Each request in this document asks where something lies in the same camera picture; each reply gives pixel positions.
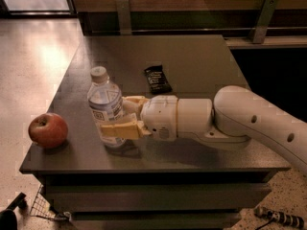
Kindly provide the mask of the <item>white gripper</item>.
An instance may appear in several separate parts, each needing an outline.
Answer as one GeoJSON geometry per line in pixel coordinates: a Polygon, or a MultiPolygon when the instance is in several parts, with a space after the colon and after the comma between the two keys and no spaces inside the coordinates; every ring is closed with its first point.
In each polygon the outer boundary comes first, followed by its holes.
{"type": "Polygon", "coordinates": [[[138,140],[151,135],[158,141],[177,139],[177,102],[176,96],[160,95],[147,99],[144,96],[126,96],[124,106],[142,107],[141,121],[122,124],[100,125],[104,136],[138,140]]]}

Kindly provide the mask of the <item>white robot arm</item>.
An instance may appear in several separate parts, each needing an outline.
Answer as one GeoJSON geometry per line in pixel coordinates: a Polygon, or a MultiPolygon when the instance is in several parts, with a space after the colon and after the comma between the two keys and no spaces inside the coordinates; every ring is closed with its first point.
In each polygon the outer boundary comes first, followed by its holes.
{"type": "Polygon", "coordinates": [[[123,101],[127,114],[99,125],[106,137],[186,138],[217,149],[254,139],[307,173],[307,123],[246,88],[223,87],[213,100],[160,95],[127,96],[123,101]]]}

